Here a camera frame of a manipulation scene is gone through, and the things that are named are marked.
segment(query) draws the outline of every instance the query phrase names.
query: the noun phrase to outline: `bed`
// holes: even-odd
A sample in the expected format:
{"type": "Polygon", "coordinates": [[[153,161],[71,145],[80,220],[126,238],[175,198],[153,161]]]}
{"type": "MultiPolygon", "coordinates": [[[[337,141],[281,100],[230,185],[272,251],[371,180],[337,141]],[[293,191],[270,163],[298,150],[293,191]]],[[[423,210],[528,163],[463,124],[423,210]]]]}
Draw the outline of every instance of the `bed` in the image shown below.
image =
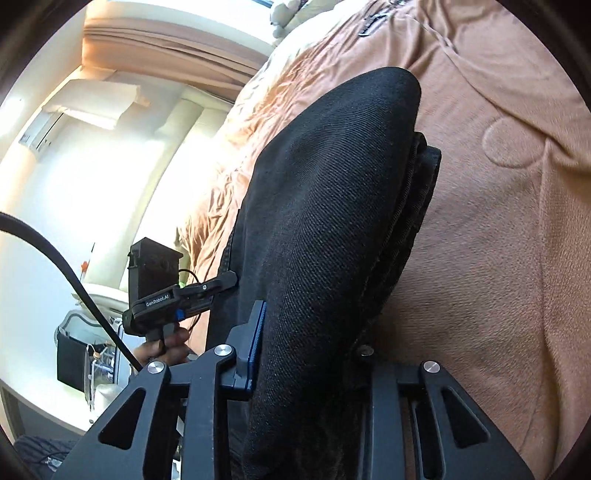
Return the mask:
{"type": "MultiPolygon", "coordinates": [[[[296,28],[214,138],[180,243],[201,280],[215,276],[262,149],[322,94],[382,66],[421,82],[417,130],[443,161],[375,346],[441,361],[545,478],[591,413],[591,115],[497,2],[345,0],[296,28]]],[[[194,350],[206,331],[204,315],[194,350]]]]}

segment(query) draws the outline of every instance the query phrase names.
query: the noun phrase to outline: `black cable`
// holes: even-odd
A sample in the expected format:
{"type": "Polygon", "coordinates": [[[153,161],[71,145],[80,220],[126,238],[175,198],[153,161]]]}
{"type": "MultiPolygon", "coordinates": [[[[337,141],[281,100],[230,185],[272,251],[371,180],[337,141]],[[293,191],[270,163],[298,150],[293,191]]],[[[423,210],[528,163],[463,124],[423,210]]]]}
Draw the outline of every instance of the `black cable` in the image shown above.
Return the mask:
{"type": "Polygon", "coordinates": [[[63,329],[65,329],[69,324],[70,324],[70,320],[72,319],[72,317],[77,317],[80,320],[82,320],[85,324],[90,325],[91,327],[100,327],[100,323],[92,323],[89,322],[88,320],[86,320],[82,315],[80,315],[79,313],[70,313],[68,315],[68,318],[66,319],[66,324],[62,327],[63,329]]]}
{"type": "Polygon", "coordinates": [[[82,303],[86,306],[86,308],[88,308],[96,321],[100,323],[100,326],[104,328],[107,335],[109,335],[110,339],[129,361],[129,363],[138,372],[142,370],[142,365],[123,343],[123,340],[119,338],[117,332],[107,321],[107,319],[105,319],[99,308],[96,306],[95,302],[90,298],[90,295],[88,295],[88,292],[82,286],[80,280],[78,280],[78,277],[72,270],[70,264],[64,257],[61,256],[56,247],[54,247],[49,242],[49,240],[47,240],[42,236],[42,234],[27,225],[25,222],[4,212],[0,212],[0,231],[10,233],[11,235],[20,238],[45,255],[64,275],[66,280],[70,283],[72,288],[74,288],[74,291],[80,297],[82,303]]]}
{"type": "Polygon", "coordinates": [[[197,315],[197,317],[195,317],[195,319],[193,320],[193,323],[188,328],[189,333],[193,333],[193,329],[195,328],[195,325],[197,325],[197,322],[199,321],[200,318],[201,318],[201,314],[199,314],[199,315],[197,315]]]}
{"type": "Polygon", "coordinates": [[[179,268],[179,269],[178,269],[178,272],[179,272],[179,273],[181,273],[181,272],[187,272],[187,273],[190,273],[190,274],[193,276],[193,278],[195,279],[195,281],[196,281],[197,283],[201,283],[201,282],[199,281],[199,279],[197,278],[197,275],[195,275],[195,273],[194,273],[194,272],[192,272],[191,270],[189,270],[188,268],[179,268]]]}

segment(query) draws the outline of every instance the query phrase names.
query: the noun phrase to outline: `black bag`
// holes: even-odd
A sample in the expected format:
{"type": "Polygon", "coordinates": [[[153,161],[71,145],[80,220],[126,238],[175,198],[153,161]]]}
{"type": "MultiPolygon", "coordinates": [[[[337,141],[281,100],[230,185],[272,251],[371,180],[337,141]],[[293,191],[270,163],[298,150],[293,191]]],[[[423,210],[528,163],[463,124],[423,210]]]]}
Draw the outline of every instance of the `black bag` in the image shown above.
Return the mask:
{"type": "Polygon", "coordinates": [[[75,440],[47,440],[23,435],[14,442],[14,449],[37,478],[50,480],[75,444],[75,440]]]}
{"type": "Polygon", "coordinates": [[[108,341],[106,332],[82,310],[71,310],[56,328],[54,340],[57,347],[57,379],[87,394],[89,365],[93,354],[105,348],[108,341]]]}
{"type": "Polygon", "coordinates": [[[246,412],[229,407],[234,478],[240,463],[249,480],[324,479],[339,468],[338,445],[313,464],[326,450],[314,426],[398,281],[437,177],[441,152],[414,132],[419,100],[406,70],[360,75],[310,105],[256,161],[220,267],[239,287],[215,298],[207,336],[208,348],[223,343],[255,300],[267,302],[248,427],[246,412]]]}

